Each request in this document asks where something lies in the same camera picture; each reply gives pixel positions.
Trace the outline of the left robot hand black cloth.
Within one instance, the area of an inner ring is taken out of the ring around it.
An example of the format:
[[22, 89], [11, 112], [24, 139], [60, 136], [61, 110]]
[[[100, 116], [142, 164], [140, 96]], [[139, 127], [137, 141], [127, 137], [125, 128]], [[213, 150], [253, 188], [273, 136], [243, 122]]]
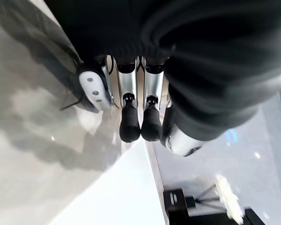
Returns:
[[281, 0], [48, 0], [88, 68], [117, 64], [124, 142], [189, 156], [281, 88]]

